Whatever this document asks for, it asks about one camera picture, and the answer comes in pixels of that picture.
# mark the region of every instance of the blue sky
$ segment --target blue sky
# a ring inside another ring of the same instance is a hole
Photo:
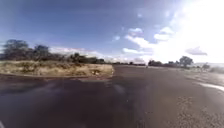
[[[189,6],[188,10],[192,5],[198,7],[192,3],[184,0],[1,0],[0,40],[22,39],[30,46],[45,44],[53,52],[81,49],[81,52],[118,60],[167,62],[186,53],[198,61],[210,61],[201,44],[182,48],[185,44],[176,45],[174,41],[179,39],[177,32],[187,33],[180,21],[186,19],[185,7]],[[178,41],[183,42],[185,38],[191,37],[188,34]]]

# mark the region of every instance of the puddle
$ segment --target puddle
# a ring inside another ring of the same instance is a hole
[[[224,92],[224,87],[221,85],[215,85],[215,84],[207,84],[207,83],[199,83],[203,87],[207,88],[213,88]]]

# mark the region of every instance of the grass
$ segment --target grass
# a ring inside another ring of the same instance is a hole
[[[111,65],[104,64],[74,64],[57,61],[2,61],[0,73],[34,76],[110,76],[113,73]]]

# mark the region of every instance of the green tree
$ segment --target green tree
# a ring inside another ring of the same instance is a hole
[[[49,48],[45,45],[36,45],[34,48],[34,60],[45,61],[49,60],[50,52]]]
[[[27,60],[27,53],[30,51],[28,44],[23,40],[11,39],[3,45],[3,59],[6,60]]]
[[[187,65],[191,65],[193,63],[193,59],[187,56],[182,56],[180,58],[180,64],[184,66],[184,68],[187,67]]]

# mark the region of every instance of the wet asphalt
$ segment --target wet asphalt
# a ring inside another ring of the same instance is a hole
[[[116,66],[111,78],[0,75],[0,121],[5,128],[223,128],[224,92],[163,68]]]

